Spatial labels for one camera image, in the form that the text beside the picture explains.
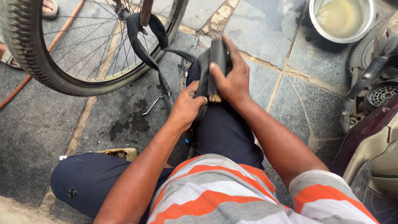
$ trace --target bowl of water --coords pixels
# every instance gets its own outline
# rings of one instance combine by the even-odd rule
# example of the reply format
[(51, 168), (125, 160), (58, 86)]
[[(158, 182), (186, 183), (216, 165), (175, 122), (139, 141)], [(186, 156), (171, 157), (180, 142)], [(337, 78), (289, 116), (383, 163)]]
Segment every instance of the bowl of water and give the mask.
[(373, 0), (310, 0), (309, 10), (315, 29), (336, 43), (360, 40), (376, 18)]

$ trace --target soapy water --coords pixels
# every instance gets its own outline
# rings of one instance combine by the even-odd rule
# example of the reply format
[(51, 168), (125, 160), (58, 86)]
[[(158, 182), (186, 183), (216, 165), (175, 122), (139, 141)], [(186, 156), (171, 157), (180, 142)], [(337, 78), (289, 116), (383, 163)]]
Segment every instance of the soapy water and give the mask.
[(337, 38), (353, 36), (363, 23), (359, 0), (318, 0), (315, 17), (322, 29)]

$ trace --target navy blue pants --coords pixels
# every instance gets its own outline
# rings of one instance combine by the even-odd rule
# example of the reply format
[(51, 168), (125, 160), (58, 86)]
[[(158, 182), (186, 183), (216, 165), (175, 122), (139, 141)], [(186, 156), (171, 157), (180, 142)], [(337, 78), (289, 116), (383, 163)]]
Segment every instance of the navy blue pants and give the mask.
[[(195, 62), (187, 76), (187, 85), (200, 79)], [(225, 101), (210, 103), (196, 130), (193, 130), (192, 157), (214, 153), (236, 163), (264, 169), (263, 152), (254, 144), (254, 136), (244, 119)], [(102, 153), (86, 153), (60, 161), (51, 175), (55, 196), (81, 213), (95, 218), (106, 195), (130, 162)], [(156, 190), (174, 168), (163, 169)], [(146, 223), (149, 207), (140, 223)]]

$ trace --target hand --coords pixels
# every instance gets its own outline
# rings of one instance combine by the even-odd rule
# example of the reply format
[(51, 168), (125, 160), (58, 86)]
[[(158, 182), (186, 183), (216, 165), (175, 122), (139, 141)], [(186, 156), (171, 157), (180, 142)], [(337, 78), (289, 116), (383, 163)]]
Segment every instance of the hand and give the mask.
[(222, 36), (222, 41), (229, 51), (232, 59), (233, 69), (224, 76), (216, 63), (211, 63), (209, 71), (213, 76), (218, 93), (227, 100), (234, 108), (251, 99), (249, 95), (249, 73), (250, 68), (239, 54), (234, 43)]
[(189, 129), (198, 114), (199, 108), (207, 103), (207, 98), (204, 96), (193, 98), (198, 87), (199, 81), (194, 81), (181, 91), (167, 120), (180, 132)]

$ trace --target sandal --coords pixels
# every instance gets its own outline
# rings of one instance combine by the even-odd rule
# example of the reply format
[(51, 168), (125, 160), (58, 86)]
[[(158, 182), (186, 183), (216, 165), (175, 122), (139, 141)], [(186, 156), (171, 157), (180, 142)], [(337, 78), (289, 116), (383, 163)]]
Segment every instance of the sandal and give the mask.
[(4, 51), (4, 54), (2, 56), (2, 58), (0, 59), (0, 61), (8, 66), (11, 66), (15, 69), (19, 69), (22, 70), (21, 66), (18, 65), (13, 65), (12, 62), (14, 60), (14, 57), (11, 55), (10, 51), (7, 49)]
[(43, 12), (43, 19), (46, 20), (53, 20), (57, 17), (57, 13), (58, 13), (58, 4), (55, 0), (47, 0), (52, 6), (53, 9), (51, 10), (50, 13), (44, 13)]

